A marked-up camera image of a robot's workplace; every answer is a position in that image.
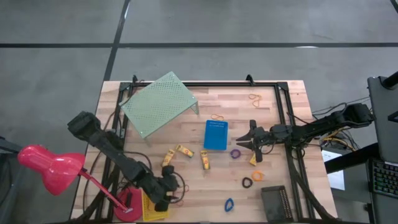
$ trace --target rubber band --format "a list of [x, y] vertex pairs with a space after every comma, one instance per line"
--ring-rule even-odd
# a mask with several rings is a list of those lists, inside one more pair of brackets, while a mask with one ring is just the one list
[[242, 186], [243, 186], [245, 189], [248, 189], [248, 188], [251, 187], [252, 185], [253, 185], [253, 180], [251, 180], [249, 177], [243, 178], [243, 180], [242, 180]]
[[264, 174], [259, 170], [256, 170], [251, 174], [251, 178], [253, 178], [254, 181], [262, 181], [262, 176], [264, 176]]
[[258, 108], [258, 107], [260, 107], [260, 100], [262, 99], [262, 96], [261, 95], [257, 95], [257, 94], [249, 94], [249, 99], [250, 100], [254, 100], [251, 104], [254, 106], [254, 107], [256, 107], [256, 108]]
[[229, 154], [233, 159], [241, 157], [241, 151], [239, 151], [239, 149], [233, 149]]
[[224, 121], [224, 116], [218, 114], [212, 114], [210, 118], [216, 121]]
[[234, 208], [234, 200], [232, 200], [232, 198], [229, 198], [224, 205], [224, 210], [225, 212], [229, 212], [232, 210], [232, 208]]

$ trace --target keyboard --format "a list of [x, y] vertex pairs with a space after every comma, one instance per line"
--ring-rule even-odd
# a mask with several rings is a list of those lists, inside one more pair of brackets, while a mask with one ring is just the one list
[[398, 198], [398, 166], [372, 161], [373, 192]]

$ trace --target purple rubber band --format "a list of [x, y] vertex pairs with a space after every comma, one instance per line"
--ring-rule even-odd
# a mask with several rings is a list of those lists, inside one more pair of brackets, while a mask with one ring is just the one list
[[233, 149], [229, 154], [233, 159], [241, 157], [241, 151], [239, 151], [239, 149]]

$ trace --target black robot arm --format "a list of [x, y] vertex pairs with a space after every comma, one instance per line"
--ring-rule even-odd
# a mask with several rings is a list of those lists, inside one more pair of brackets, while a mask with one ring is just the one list
[[368, 106], [355, 103], [346, 106], [341, 111], [335, 111], [329, 116], [303, 126], [277, 124], [271, 127], [269, 131], [265, 131], [264, 128], [257, 127], [255, 120], [250, 120], [250, 131], [237, 139], [237, 145], [253, 150], [256, 153], [256, 161], [261, 162], [262, 146], [288, 143], [293, 147], [303, 147], [314, 137], [346, 126], [351, 128], [369, 126], [373, 119]]
[[121, 150], [114, 146], [114, 133], [101, 129], [101, 122], [92, 113], [82, 111], [68, 123], [68, 130], [78, 139], [88, 142], [109, 157], [130, 183], [142, 187], [150, 200], [156, 204], [157, 211], [166, 210], [171, 198], [167, 192], [176, 191], [177, 179], [172, 173], [172, 166], [162, 169], [163, 178], [155, 177], [152, 171], [142, 162], [126, 157]]

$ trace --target pink lamp shade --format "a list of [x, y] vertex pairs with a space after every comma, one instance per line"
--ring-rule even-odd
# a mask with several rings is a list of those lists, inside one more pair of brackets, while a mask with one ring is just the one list
[[30, 145], [18, 154], [22, 165], [42, 174], [45, 188], [53, 195], [59, 195], [73, 182], [85, 163], [85, 156], [79, 153], [56, 155], [40, 145]]

